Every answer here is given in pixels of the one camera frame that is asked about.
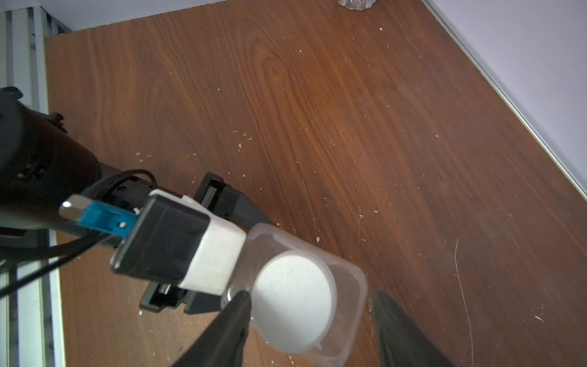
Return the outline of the square clear plastic bottle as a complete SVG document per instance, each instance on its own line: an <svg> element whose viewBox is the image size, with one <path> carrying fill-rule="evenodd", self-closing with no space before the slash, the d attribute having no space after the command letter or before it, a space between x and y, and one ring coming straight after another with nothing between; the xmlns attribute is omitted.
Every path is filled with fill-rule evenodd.
<svg viewBox="0 0 587 367"><path fill-rule="evenodd" d="M248 233L221 305L239 291L250 293L251 326L270 347L319 366L349 359L368 293L358 266L260 223Z"/></svg>

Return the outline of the white bottle cap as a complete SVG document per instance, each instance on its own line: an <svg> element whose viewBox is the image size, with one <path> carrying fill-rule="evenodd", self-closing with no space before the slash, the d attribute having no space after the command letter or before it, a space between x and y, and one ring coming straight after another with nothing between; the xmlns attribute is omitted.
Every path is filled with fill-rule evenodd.
<svg viewBox="0 0 587 367"><path fill-rule="evenodd" d="M337 289L326 263L290 250L270 260L252 287L252 318L265 342L284 353L302 354L329 331Z"/></svg>

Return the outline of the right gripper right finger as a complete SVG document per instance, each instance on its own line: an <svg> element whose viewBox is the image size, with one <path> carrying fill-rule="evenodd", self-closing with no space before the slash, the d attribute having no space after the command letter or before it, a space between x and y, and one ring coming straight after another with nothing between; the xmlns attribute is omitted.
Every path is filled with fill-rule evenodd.
<svg viewBox="0 0 587 367"><path fill-rule="evenodd" d="M381 366L451 366L452 362L387 293L371 298Z"/></svg>

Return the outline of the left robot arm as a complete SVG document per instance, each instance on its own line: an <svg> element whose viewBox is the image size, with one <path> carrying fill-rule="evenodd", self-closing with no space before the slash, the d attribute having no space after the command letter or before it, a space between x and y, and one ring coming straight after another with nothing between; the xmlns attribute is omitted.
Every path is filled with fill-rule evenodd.
<svg viewBox="0 0 587 367"><path fill-rule="evenodd" d="M151 171L104 165L67 135L60 114L29 109L21 98L16 87L1 91L1 234L53 229L72 240L55 247L2 247L1 259L11 265L42 264L4 286L2 296L104 243L116 252L116 273L148 281L142 310L219 310L219 292L188 284L189 265L214 229L251 229L268 217L214 174L204 177L194 197L181 197L162 188Z"/></svg>

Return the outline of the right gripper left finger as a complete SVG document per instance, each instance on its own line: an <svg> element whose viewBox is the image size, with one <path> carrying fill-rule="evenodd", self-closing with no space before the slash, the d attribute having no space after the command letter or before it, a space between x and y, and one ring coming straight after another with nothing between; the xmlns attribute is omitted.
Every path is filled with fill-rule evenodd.
<svg viewBox="0 0 587 367"><path fill-rule="evenodd" d="M239 291L173 367L241 367L251 312L250 293Z"/></svg>

